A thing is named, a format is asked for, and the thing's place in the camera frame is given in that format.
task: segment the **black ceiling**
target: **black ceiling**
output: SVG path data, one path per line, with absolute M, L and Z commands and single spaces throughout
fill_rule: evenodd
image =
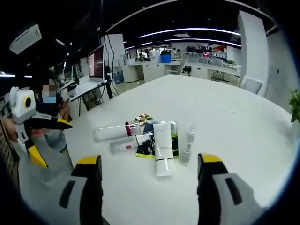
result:
M 100 32 L 104 33 L 126 16 L 160 2 L 162 1 L 104 0 L 102 13 L 101 0 L 5 2 L 5 5 L 1 6 L 0 69 L 6 73 L 16 73 L 16 79 L 22 80 L 24 75 L 34 75 L 37 68 L 46 68 L 65 61 L 75 62 L 87 56 L 98 46 L 97 29 L 100 25 Z M 259 5 L 251 0 L 242 2 L 255 8 Z M 175 33 L 138 38 L 141 35 L 162 30 L 202 27 L 235 31 L 239 10 L 261 17 L 266 30 L 273 26 L 271 20 L 260 13 L 231 2 L 179 0 L 138 13 L 115 26 L 109 33 L 122 33 L 124 40 L 127 41 L 125 47 L 129 47 L 139 46 L 149 41 L 163 43 L 165 39 L 176 38 L 173 36 Z M 11 52 L 8 49 L 10 43 L 31 24 L 36 23 L 40 27 L 42 39 L 19 55 Z M 191 38 L 231 42 L 230 34 L 212 31 L 187 32 Z M 66 46 L 59 45 L 56 39 L 65 43 Z M 0 78 L 0 80 L 1 86 L 5 84 L 3 79 Z

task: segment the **office chair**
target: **office chair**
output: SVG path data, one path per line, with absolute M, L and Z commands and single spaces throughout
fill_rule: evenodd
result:
M 180 62 L 180 65 L 178 66 L 177 70 L 167 70 L 167 74 L 176 74 L 180 75 L 182 73 L 182 70 L 184 68 L 184 64 L 186 63 L 186 59 L 182 59 Z
M 240 84 L 240 88 L 248 90 L 254 94 L 257 94 L 261 89 L 263 82 L 253 77 L 245 75 Z

